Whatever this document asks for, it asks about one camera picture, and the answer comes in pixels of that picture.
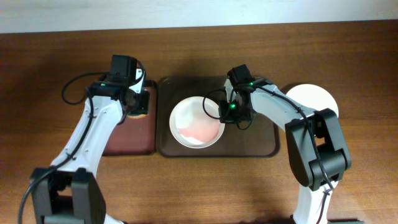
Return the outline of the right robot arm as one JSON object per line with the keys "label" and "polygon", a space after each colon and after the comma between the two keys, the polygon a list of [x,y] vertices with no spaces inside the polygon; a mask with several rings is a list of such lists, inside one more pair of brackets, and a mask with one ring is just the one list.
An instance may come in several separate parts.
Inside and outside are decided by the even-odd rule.
{"label": "right robot arm", "polygon": [[295,223],[328,223],[331,196],[352,159],[337,114],[297,103],[262,78],[246,83],[224,83],[228,111],[262,114],[284,130],[289,164],[300,184]]}

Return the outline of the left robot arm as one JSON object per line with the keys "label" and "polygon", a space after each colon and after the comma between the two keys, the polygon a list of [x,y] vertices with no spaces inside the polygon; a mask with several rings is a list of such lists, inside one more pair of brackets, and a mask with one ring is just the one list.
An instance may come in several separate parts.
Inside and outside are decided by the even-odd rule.
{"label": "left robot arm", "polygon": [[97,81],[85,90],[84,112],[48,168],[36,168],[26,195],[37,223],[118,223],[106,212],[96,173],[114,128],[128,112],[147,107],[143,82]]}

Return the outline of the white plate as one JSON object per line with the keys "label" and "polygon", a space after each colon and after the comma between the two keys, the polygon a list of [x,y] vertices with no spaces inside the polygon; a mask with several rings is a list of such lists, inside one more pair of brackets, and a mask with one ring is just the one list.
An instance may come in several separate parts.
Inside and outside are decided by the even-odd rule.
{"label": "white plate", "polygon": [[172,109],[169,129],[178,143],[192,149],[213,145],[223,135],[225,124],[221,123],[219,106],[202,96],[188,97]]}
{"label": "white plate", "polygon": [[300,84],[291,88],[286,95],[297,103],[318,111],[329,108],[339,117],[339,109],[335,99],[320,86]]}

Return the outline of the green orange sponge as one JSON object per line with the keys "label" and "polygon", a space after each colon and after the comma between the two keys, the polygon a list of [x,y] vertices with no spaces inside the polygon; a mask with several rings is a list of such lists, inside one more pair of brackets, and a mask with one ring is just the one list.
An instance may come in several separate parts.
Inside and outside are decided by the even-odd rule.
{"label": "green orange sponge", "polygon": [[127,115],[127,118],[129,119],[142,119],[145,118],[147,115],[146,114],[129,114]]}

